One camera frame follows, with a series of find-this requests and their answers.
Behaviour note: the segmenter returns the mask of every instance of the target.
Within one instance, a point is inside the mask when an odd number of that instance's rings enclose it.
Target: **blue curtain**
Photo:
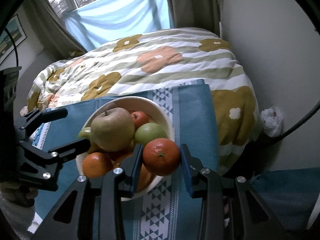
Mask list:
[[[171,27],[167,0],[97,0],[62,19],[88,51],[108,41]]]

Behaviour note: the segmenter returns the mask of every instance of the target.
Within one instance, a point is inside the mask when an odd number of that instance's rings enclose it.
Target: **floral comforter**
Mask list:
[[[230,44],[198,28],[161,30],[108,42],[41,71],[28,111],[103,96],[128,94],[204,79],[215,107],[220,173],[227,171],[262,125],[252,84]]]

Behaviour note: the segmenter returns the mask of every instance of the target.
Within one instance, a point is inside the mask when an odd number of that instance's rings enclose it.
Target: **white plastic bag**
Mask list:
[[[264,127],[263,131],[270,137],[277,137],[281,134],[283,115],[277,107],[265,109],[261,112]]]

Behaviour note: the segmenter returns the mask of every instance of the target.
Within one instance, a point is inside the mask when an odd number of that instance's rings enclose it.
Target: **green apple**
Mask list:
[[[145,146],[148,142],[157,138],[168,138],[168,136],[159,124],[150,122],[137,129],[134,135],[134,142]]]

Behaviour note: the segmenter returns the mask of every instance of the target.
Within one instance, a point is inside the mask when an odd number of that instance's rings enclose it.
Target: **wall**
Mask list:
[[[27,96],[36,76],[44,68],[55,61],[57,61],[57,59],[50,52],[43,50],[22,74],[20,72],[20,78],[17,85],[17,95],[13,102],[14,118],[17,118],[20,115],[20,110],[27,105]]]
[[[222,0],[223,38],[252,81],[260,111],[278,106],[284,130],[320,99],[320,37],[294,0]],[[260,152],[269,170],[320,166],[320,112],[280,145]]]
[[[27,38],[23,42],[21,42],[19,46],[17,46],[19,65],[22,67],[22,69],[20,70],[20,77],[36,59],[36,57],[42,52],[44,47],[40,43],[30,23],[28,22],[27,16],[22,6],[19,7],[16,14],[18,14],[21,26],[27,35]],[[0,65],[0,70],[12,66],[16,66],[16,56],[14,51],[9,54],[4,62],[2,62],[2,64]]]

